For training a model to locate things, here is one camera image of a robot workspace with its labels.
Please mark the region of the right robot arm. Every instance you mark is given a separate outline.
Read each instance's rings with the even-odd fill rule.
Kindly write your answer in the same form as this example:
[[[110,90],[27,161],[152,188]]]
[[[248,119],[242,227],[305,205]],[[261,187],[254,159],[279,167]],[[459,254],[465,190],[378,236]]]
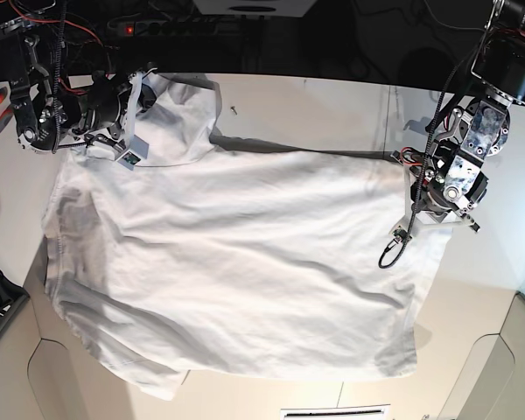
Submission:
[[[115,159],[135,162],[149,145],[136,133],[139,114],[156,102],[146,84],[151,67],[116,71],[109,56],[87,85],[75,87],[69,68],[77,60],[70,46],[107,45],[68,1],[0,1],[0,134],[15,124],[18,141],[38,152],[100,145]]]

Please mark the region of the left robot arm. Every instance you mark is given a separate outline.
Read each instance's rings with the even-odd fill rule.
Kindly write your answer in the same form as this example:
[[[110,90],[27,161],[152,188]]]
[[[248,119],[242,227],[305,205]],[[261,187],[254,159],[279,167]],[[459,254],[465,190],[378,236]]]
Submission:
[[[525,1],[495,1],[485,32],[467,64],[466,83],[426,127],[423,151],[392,156],[404,168],[405,215],[391,231],[395,244],[445,225],[479,230],[473,209],[487,192],[481,168],[508,140],[509,109],[525,106]]]

